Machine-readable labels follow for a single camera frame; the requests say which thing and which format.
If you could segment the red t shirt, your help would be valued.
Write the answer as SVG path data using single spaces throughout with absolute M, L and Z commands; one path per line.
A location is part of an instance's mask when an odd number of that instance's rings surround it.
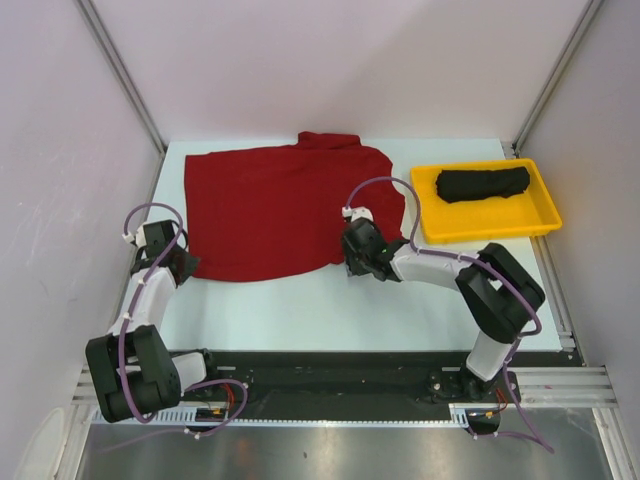
M 346 205 L 369 209 L 387 240 L 405 197 L 392 162 L 356 135 L 301 132 L 293 145 L 189 155 L 184 188 L 195 277 L 255 282 L 344 260 Z

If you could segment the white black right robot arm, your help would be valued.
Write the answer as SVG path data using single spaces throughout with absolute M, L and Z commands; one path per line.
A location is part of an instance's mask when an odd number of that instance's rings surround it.
M 373 220 L 352 213 L 341 246 L 351 276 L 427 283 L 461 294 L 479 333 L 459 371 L 429 381 L 435 401 L 486 400 L 528 335 L 526 324 L 535 324 L 533 335 L 541 330 L 537 311 L 546 300 L 543 288 L 501 244 L 489 243 L 474 254 L 420 249 L 405 238 L 386 241 Z

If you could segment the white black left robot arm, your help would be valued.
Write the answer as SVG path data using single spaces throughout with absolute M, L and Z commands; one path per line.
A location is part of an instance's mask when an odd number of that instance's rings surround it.
M 85 348 L 100 411 L 109 423 L 147 423 L 177 406 L 186 389 L 202 400 L 220 390 L 221 376 L 209 353 L 172 353 L 159 333 L 169 300 L 199 262 L 178 237 L 187 234 L 174 220 L 147 222 L 126 237 L 136 247 L 129 306 L 106 335 Z

